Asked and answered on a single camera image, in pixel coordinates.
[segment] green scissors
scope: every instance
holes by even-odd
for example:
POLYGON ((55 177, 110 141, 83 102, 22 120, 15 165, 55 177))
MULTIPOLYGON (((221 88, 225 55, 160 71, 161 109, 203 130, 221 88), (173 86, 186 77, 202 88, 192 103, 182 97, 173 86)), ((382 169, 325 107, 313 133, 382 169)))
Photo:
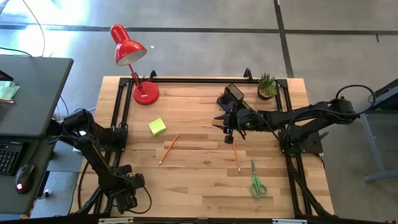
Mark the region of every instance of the green scissors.
POLYGON ((260 198, 261 195, 267 194, 267 188, 264 186, 257 176, 256 167, 254 166, 254 160, 251 158, 251 170, 252 170, 252 182, 250 184, 251 195, 255 198, 260 198))

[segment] scissor blade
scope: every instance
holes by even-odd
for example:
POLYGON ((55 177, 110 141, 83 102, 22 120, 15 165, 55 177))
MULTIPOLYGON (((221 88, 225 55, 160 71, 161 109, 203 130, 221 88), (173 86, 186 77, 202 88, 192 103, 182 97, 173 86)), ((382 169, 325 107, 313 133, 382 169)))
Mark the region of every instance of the scissor blade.
POLYGON ((251 158, 251 172, 253 174, 256 174, 256 167, 254 166, 254 159, 253 157, 251 158))

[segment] wooden table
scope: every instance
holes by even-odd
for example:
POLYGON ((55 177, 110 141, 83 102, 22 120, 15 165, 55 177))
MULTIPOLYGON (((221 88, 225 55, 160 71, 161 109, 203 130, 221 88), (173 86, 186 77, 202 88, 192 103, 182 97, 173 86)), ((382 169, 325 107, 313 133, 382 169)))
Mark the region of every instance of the wooden table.
MULTIPOLYGON (((95 120, 104 127, 111 123, 119 78, 104 77, 99 93, 95 120)), ((308 106, 304 80, 290 78, 288 84, 293 109, 308 106)), ((225 134, 212 126, 222 124, 222 121, 213 118, 224 113, 216 104, 216 99, 226 85, 158 83, 160 97, 153 105, 141 106, 131 98, 127 122, 129 136, 121 165, 131 164, 133 172, 143 173, 146 179, 153 205, 149 212, 141 216, 294 217, 285 158, 274 136, 271 133, 248 132, 244 141, 235 133, 234 141, 242 168, 239 173, 232 145, 225 144, 225 134), (148 123, 157 118, 164 120, 167 130, 153 136, 148 123), (177 133, 180 133, 177 142, 159 166, 160 159, 177 133), (249 190, 252 157, 261 182, 268 187, 268 195, 260 199, 254 199, 249 190)), ((275 99, 263 101, 258 98, 256 84, 236 86, 245 94, 244 100, 253 109, 276 110, 275 99)), ((314 155, 304 154, 303 164, 308 187, 324 208, 333 213, 321 161, 314 155)), ((97 176, 89 167, 81 186, 82 203, 97 186, 97 176)), ((77 190, 72 212, 77 210, 76 193, 77 190)), ((304 211, 300 190, 298 196, 300 208, 304 211)), ((139 189, 136 197, 139 206, 134 210, 145 210, 149 205, 145 191, 139 189)), ((119 213, 114 209, 112 215, 118 216, 119 213)), ((137 216, 128 212, 123 215, 137 216)))

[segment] lamp shade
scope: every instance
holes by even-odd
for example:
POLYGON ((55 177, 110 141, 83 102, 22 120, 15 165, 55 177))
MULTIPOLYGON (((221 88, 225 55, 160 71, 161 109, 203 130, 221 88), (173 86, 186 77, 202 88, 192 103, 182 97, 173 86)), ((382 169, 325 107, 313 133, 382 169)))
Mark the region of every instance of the lamp shade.
POLYGON ((119 66, 129 65, 142 58, 147 49, 135 40, 131 40, 129 34, 122 25, 116 24, 111 27, 111 35, 116 43, 114 57, 119 66))

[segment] sticky note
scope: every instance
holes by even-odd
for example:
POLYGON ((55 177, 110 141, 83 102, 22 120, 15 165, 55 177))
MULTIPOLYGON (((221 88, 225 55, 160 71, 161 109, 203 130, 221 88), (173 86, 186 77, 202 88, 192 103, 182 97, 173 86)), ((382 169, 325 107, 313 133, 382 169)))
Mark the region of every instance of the sticky note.
POLYGON ((14 87, 15 83, 12 81, 0 81, 0 86, 4 87, 14 87))
POLYGON ((19 89, 19 86, 14 86, 14 93, 12 94, 12 97, 14 97, 14 95, 17 93, 19 89))
POLYGON ((158 118, 155 121, 149 123, 149 128, 153 134, 158 134, 166 130, 166 125, 164 124, 162 118, 158 118))
POLYGON ((1 87, 0 100, 11 100, 14 96, 15 87, 1 87))

